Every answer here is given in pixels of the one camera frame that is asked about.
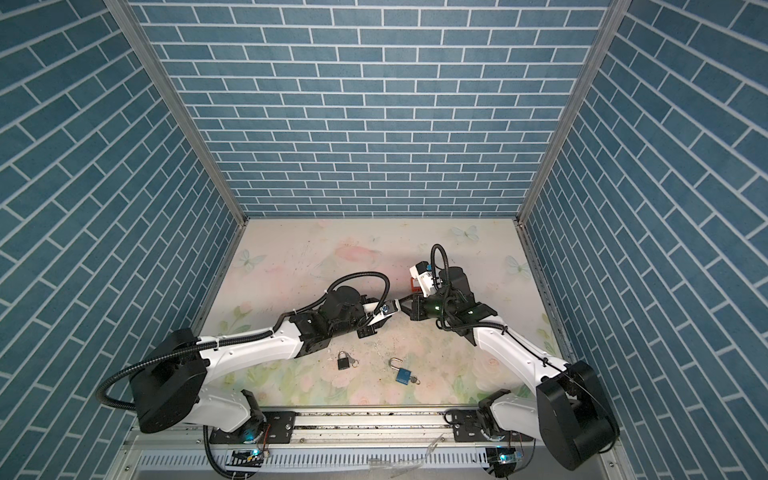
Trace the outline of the black padlock with key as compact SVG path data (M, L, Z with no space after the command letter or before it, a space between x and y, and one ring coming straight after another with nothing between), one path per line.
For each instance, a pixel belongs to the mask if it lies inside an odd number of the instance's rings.
M339 371L357 368L359 361L354 359L348 352L340 351L337 355L337 369Z

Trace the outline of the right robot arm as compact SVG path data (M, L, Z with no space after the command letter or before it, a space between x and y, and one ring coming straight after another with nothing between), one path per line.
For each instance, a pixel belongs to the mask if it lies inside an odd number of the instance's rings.
M481 432L492 440L521 433L544 444L564 468L574 470L610 451L619 427L602 384L585 362L568 363L512 329L476 300L460 267L435 268L422 261L410 269L414 293L407 312L414 321L435 320L511 370L531 394L500 389L478 404Z

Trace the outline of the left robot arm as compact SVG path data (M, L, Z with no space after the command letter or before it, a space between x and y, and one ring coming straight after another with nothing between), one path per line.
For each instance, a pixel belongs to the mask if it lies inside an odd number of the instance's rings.
M154 355L159 362L130 377L141 432L157 433L180 423L219 429L240 443L260 440L266 417L254 393L222 390L216 381L254 365L306 356L353 331L375 332L399 310L396 300L376 301L349 286L327 292L317 306L289 313L278 326L231 337L204 338L174 332Z

